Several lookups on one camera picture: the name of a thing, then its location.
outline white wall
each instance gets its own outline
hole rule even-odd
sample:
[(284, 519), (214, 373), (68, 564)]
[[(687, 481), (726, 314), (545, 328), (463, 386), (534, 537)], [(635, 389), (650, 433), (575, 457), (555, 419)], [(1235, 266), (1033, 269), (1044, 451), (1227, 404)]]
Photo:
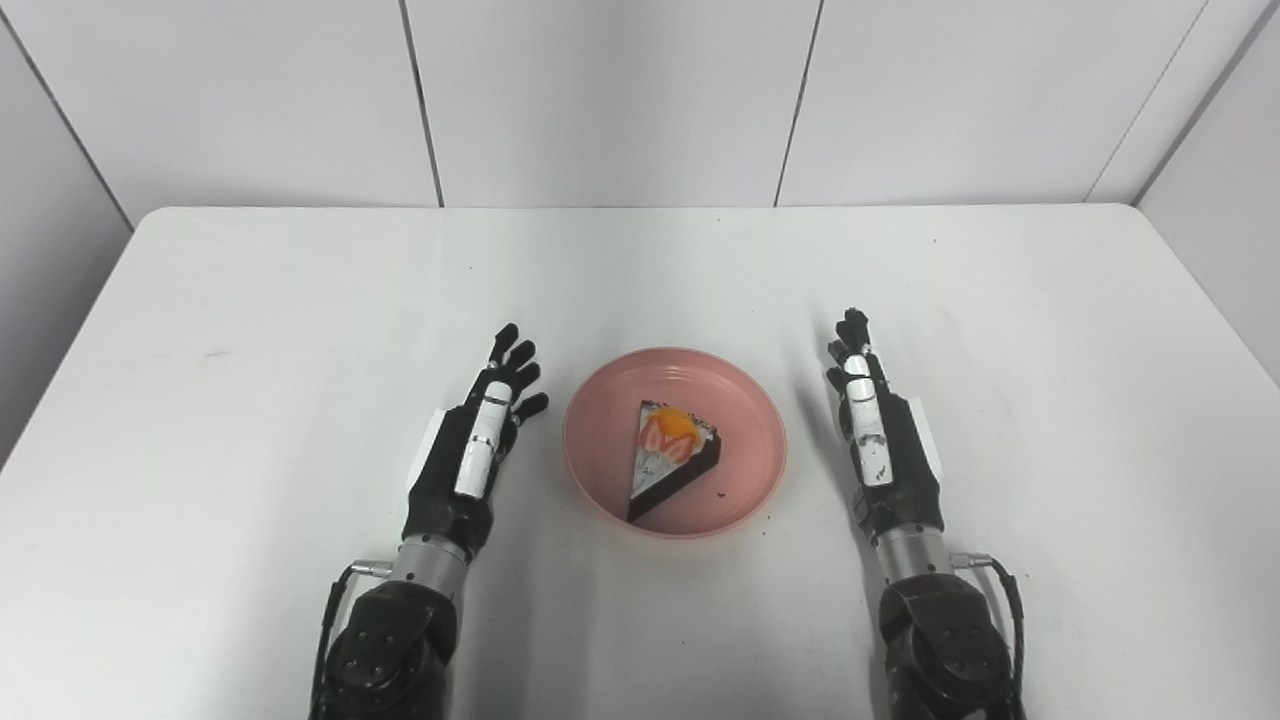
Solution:
[(0, 464), (128, 233), (0, 24)]
[(781, 201), (1129, 201), (1265, 1), (828, 0)]
[(129, 218), (435, 205), (394, 0), (3, 0)]
[[(1139, 208), (1280, 383), (1280, 20), (1275, 15)], [(1189, 347), (1194, 343), (1188, 338)]]
[[(431, 205), (397, 0), (0, 0), (129, 215)], [(403, 0), (447, 205), (1129, 200), (1266, 0)]]

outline pink plate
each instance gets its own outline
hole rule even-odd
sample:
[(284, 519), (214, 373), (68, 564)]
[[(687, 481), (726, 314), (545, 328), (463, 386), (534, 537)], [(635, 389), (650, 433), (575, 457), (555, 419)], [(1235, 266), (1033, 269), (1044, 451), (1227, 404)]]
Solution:
[[(709, 473), (627, 524), (640, 401), (667, 402), (719, 430)], [(782, 479), (787, 439), (764, 389), (696, 350), (653, 347), (612, 360), (582, 383), (564, 414), (564, 459), (596, 506), (628, 528), (672, 538), (728, 529), (760, 509)]]

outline robotic arm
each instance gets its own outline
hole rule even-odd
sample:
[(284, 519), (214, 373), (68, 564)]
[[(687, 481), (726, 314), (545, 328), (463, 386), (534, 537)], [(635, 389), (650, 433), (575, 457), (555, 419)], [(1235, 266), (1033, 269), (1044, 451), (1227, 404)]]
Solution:
[[(444, 414), (408, 495), (394, 562), (357, 561), (330, 591), (312, 684), (312, 720), (440, 720), (445, 673), (458, 644), (458, 593), (493, 528), (498, 466), (520, 425), (547, 409), (538, 393), (518, 406), (541, 370), (530, 341), (504, 327), (462, 405)], [(352, 574), (387, 582), (360, 596), (347, 628), (329, 630)]]
[[(984, 710), (991, 720), (1023, 720), (1016, 580), (991, 556), (947, 552), (938, 480), (910, 404), (890, 389), (872, 350), (867, 315), (847, 310), (836, 334), (827, 380), (840, 395), (840, 428), (858, 475), (854, 516), (884, 573), (879, 629), (891, 717), (959, 720)], [(955, 575), (957, 566), (982, 565), (996, 569), (1009, 594), (1012, 667), (986, 597)]]

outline white table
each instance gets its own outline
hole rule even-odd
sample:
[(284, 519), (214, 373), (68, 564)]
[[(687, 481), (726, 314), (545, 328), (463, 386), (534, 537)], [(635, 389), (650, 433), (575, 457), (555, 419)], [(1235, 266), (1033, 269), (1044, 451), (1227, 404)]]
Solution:
[[(517, 320), (553, 406), (500, 478), (453, 717), (883, 719), (820, 375), (855, 304), (929, 409), (950, 544), (1019, 573), (1034, 720), (1275, 716), (1280, 389), (1098, 205), (154, 213), (0, 475), (4, 715), (302, 717), (328, 583), (392, 557), (433, 409)], [(628, 533), (562, 470), (572, 391), (654, 345), (786, 423), (722, 536)]]

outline panel seam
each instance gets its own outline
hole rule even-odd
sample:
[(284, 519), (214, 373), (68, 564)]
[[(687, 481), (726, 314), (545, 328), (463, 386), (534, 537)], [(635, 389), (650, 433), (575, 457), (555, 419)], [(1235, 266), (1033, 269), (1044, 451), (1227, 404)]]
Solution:
[(1228, 79), (1230, 79), (1231, 73), (1235, 72), (1235, 68), (1236, 65), (1240, 64), (1240, 60), (1243, 60), (1244, 56), (1249, 53), (1249, 49), (1253, 47), (1253, 42), (1257, 41), (1258, 36), (1262, 35), (1262, 31), (1266, 29), (1267, 23), (1276, 14), (1277, 8), (1280, 8), (1280, 0), (1271, 0), (1271, 3), (1262, 9), (1262, 13), (1258, 14), (1258, 19), (1254, 20), (1253, 26), (1249, 28), (1249, 32), (1244, 33), (1244, 38), (1240, 41), (1240, 46), (1235, 49), (1235, 53), (1231, 54), (1231, 59), (1226, 61), (1226, 65), (1222, 68), (1222, 72), (1217, 74), (1217, 77), (1213, 79), (1213, 83), (1208, 86), (1207, 91), (1204, 91), (1204, 97), (1201, 99), (1199, 104), (1196, 105), (1196, 110), (1193, 110), (1190, 117), (1187, 118), (1187, 122), (1183, 124), (1183, 128), (1178, 131), (1176, 136), (1174, 136), (1174, 141), (1169, 143), (1169, 150), (1165, 150), (1165, 154), (1160, 158), (1160, 161), (1156, 163), (1156, 167), (1151, 170), (1151, 174), (1147, 177), (1147, 181), (1142, 183), (1142, 187), (1138, 190), (1138, 193), (1134, 196), (1133, 202), (1130, 202), (1130, 205), (1137, 208), (1138, 204), (1142, 202), (1142, 199), (1147, 196), (1147, 192), (1151, 191), (1151, 186), (1156, 184), (1156, 178), (1160, 177), (1162, 172), (1165, 172), (1165, 168), (1174, 159), (1174, 155), (1183, 146), (1183, 142), (1187, 141), (1187, 137), (1192, 133), (1192, 129), (1194, 129), (1196, 124), (1199, 123), (1201, 117), (1203, 117), (1204, 111), (1208, 110), (1208, 106), (1213, 104), (1213, 99), (1217, 97), (1217, 94), (1222, 90), (1222, 86), (1226, 85)]
[(1125, 126), (1124, 132), (1120, 135), (1120, 141), (1111, 149), (1111, 154), (1107, 155), (1107, 160), (1102, 163), (1102, 169), (1098, 170), (1098, 176), (1093, 178), (1093, 183), (1089, 186), (1089, 190), (1084, 192), (1084, 197), (1080, 202), (1089, 201), (1089, 196), (1093, 195), (1094, 188), (1097, 188), (1098, 183), (1102, 182), (1102, 177), (1107, 174), (1107, 168), (1111, 167), (1111, 161), (1115, 160), (1116, 154), (1119, 154), (1120, 149), (1124, 147), (1124, 141), (1129, 138), (1129, 133), (1133, 132), (1133, 127), (1138, 124), (1138, 118), (1140, 118), (1147, 110), (1147, 104), (1151, 102), (1151, 99), (1156, 95), (1156, 90), (1160, 88), (1160, 83), (1165, 81), (1165, 74), (1169, 73), (1169, 68), (1174, 65), (1174, 60), (1178, 59), (1178, 54), (1183, 51), (1183, 45), (1187, 42), (1187, 38), (1190, 37), (1192, 31), (1196, 29), (1196, 26), (1199, 23), (1201, 15), (1204, 14), (1204, 9), (1208, 8), (1210, 1), (1211, 0), (1204, 0), (1204, 3), (1201, 4), (1201, 9), (1196, 12), (1196, 17), (1192, 18), (1190, 24), (1187, 26), (1187, 31), (1183, 32), (1183, 37), (1179, 38), (1178, 45), (1174, 47), (1174, 53), (1169, 56), (1169, 60), (1165, 61), (1165, 67), (1160, 69), (1160, 74), (1156, 76), (1155, 85), (1152, 85), (1151, 90), (1147, 91), (1147, 96), (1142, 99), (1142, 105), (1138, 106), (1138, 111), (1134, 114), (1133, 119), (1129, 120), (1129, 124)]
[(782, 168), (778, 170), (778, 187), (773, 191), (773, 206), (782, 197), (782, 181), (787, 176), (787, 160), (791, 158), (791, 141), (796, 136), (796, 123), (800, 120), (800, 106), (804, 105), (805, 86), (809, 85), (809, 65), (813, 63), (813, 47), (818, 42), (818, 26), (822, 23), (822, 8), (827, 0), (818, 0), (818, 13), (813, 18), (813, 33), (809, 36), (809, 51), (804, 56), (804, 70), (800, 73), (800, 90), (796, 92), (796, 106), (791, 113), (791, 129), (787, 132), (787, 146), (782, 151)]
[(100, 186), (102, 186), (102, 192), (106, 193), (106, 197), (111, 201), (111, 205), (115, 208), (115, 211), (120, 214), (120, 219), (124, 222), (124, 227), (129, 228), (129, 234), (133, 234), (134, 227), (133, 223), (129, 220), (129, 215), (124, 211), (124, 206), (120, 205), (120, 200), (115, 196), (115, 192), (111, 190), (111, 186), (108, 184), (106, 177), (102, 176), (101, 168), (97, 167), (97, 163), (93, 160), (93, 156), (90, 155), (88, 147), (84, 146), (84, 141), (81, 140), (79, 133), (76, 132), (76, 127), (72, 126), (70, 118), (67, 117), (67, 111), (63, 109), (61, 102), (59, 102), (58, 97), (54, 96), (54, 90), (49, 87), (49, 81), (45, 79), (45, 74), (40, 72), (38, 67), (36, 67), (36, 59), (31, 56), (31, 53), (27, 50), (26, 44), (23, 44), (22, 37), (18, 36), (18, 28), (13, 27), (13, 22), (9, 19), (9, 15), (5, 14), (3, 6), (0, 6), (0, 24), (3, 24), (5, 29), (9, 31), (9, 37), (12, 37), (14, 45), (18, 46), (18, 53), (22, 54), (22, 58), (27, 63), (27, 67), (31, 69), (31, 73), (36, 77), (36, 82), (40, 83), (40, 88), (41, 91), (44, 91), (45, 97), (47, 97), (49, 102), (54, 106), (54, 111), (58, 113), (58, 119), (61, 120), (63, 127), (65, 127), (68, 135), (72, 136), (72, 141), (76, 143), (76, 147), (79, 150), (81, 155), (84, 158), (84, 161), (88, 164), (88, 169), (91, 173), (93, 173), (93, 178), (97, 179), (97, 183)]
[(408, 47), (408, 63), (413, 70), (413, 92), (417, 94), (417, 114), (422, 119), (422, 140), (426, 141), (426, 159), (431, 164), (431, 181), (435, 183), (435, 202), (444, 208), (444, 190), (440, 187), (440, 168), (435, 161), (435, 142), (431, 140), (431, 120), (426, 117), (426, 94), (422, 91), (422, 70), (417, 63), (417, 46), (413, 45), (413, 27), (408, 19), (407, 0), (398, 0), (401, 26), (404, 28), (404, 45)]

